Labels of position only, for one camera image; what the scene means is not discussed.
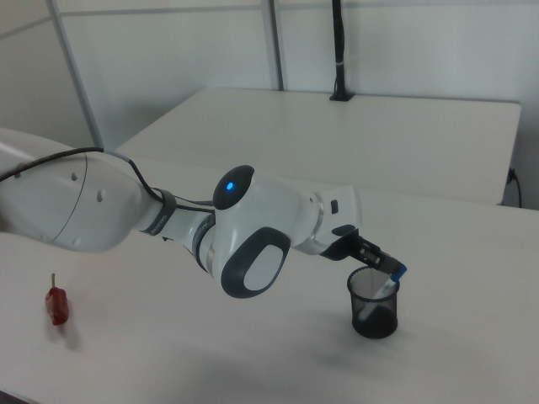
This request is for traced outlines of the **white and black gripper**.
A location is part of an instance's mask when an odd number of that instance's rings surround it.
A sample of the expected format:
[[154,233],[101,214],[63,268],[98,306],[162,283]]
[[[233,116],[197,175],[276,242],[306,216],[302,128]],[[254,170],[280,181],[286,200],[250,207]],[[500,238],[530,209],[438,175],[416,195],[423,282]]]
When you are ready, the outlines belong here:
[[318,202],[318,222],[312,239],[316,252],[328,259],[348,256],[369,268],[385,274],[401,271],[401,262],[383,252],[376,244],[360,238],[361,206],[359,191],[352,186],[328,189],[315,193]]

